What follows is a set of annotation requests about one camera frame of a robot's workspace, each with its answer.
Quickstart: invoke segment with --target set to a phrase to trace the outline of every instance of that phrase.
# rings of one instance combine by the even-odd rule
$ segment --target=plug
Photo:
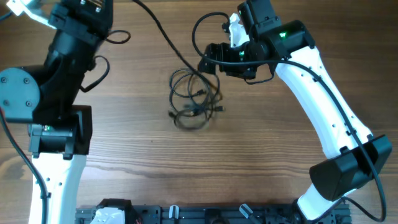
[[[200,95],[203,95],[203,94],[206,94],[206,90],[199,90],[199,91],[197,91],[197,92],[195,93],[195,96],[200,96]]]
[[[169,117],[174,119],[175,118],[175,114],[172,111],[169,111]]]
[[[224,106],[216,106],[213,111],[222,112],[222,111],[225,111],[225,107]]]

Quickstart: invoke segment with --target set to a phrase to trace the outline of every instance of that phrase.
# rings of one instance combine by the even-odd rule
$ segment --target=black metal mount
[[[294,212],[291,204],[250,206],[252,217],[255,218],[253,220],[246,218],[239,211],[239,207],[131,206],[130,200],[116,199],[104,199],[97,207],[77,209],[75,224],[91,223],[97,209],[103,208],[103,205],[122,207],[122,210],[126,211],[126,216],[134,214],[133,218],[125,221],[125,224],[253,224],[253,221],[261,224],[306,224],[301,216]],[[318,221],[324,224],[351,224],[351,222],[349,205],[346,204],[337,206]]]
[[[29,124],[28,133],[33,158],[41,152],[62,153],[65,160],[74,154],[87,155],[93,134],[91,107],[73,105],[67,117],[51,124]]]
[[[382,135],[370,139],[363,147],[377,173],[380,173],[392,151],[390,140]],[[350,190],[359,189],[373,180],[369,165],[359,147],[352,150],[344,147],[340,151],[340,156],[310,168],[310,177],[315,188],[322,197],[330,201],[335,201]]]

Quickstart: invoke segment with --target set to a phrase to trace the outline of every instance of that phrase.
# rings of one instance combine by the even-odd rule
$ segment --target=cable connector
[[[175,118],[175,114],[172,111],[169,111],[169,117],[174,119]]]
[[[206,90],[197,91],[196,96],[200,96],[200,95],[203,95],[203,94],[206,94]]]
[[[228,22],[225,22],[225,23],[221,24],[221,27],[223,28],[223,31],[226,34],[230,34],[229,25],[230,25],[229,20],[228,20]]]
[[[225,111],[225,107],[224,106],[216,106],[213,111],[222,112],[222,111]]]

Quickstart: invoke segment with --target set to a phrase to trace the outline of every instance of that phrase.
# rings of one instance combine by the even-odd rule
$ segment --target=wooden table
[[[190,42],[196,20],[212,11],[231,14],[241,1],[150,1],[175,45],[194,66]],[[398,2],[395,0],[273,1],[284,22],[303,21],[317,42],[333,81],[360,120],[378,136],[398,144]],[[201,49],[228,41],[208,19],[198,30]],[[279,79],[249,86],[219,74],[222,105],[207,129],[177,130],[168,117],[170,74],[183,67],[153,20],[137,4],[114,4],[114,29],[132,33],[128,44],[103,44],[98,54],[111,73],[80,93],[76,104],[93,107],[94,133],[78,193],[78,206],[103,198],[128,198],[135,205],[239,205],[290,203],[310,185],[308,170],[325,160],[317,134],[294,95]],[[0,24],[0,69],[41,64],[54,31],[26,16]],[[99,63],[84,84],[104,70]],[[269,76],[262,68],[258,79]],[[11,125],[27,152],[25,125]],[[387,223],[398,222],[398,156],[393,152],[381,180]],[[0,223],[27,223],[32,174],[0,131]],[[353,198],[379,214],[372,182]],[[371,223],[358,209],[354,223]]]

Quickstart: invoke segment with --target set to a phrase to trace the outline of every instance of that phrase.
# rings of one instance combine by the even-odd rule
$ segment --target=green led light
[[[279,34],[281,38],[285,38],[286,37],[286,32],[282,32]]]

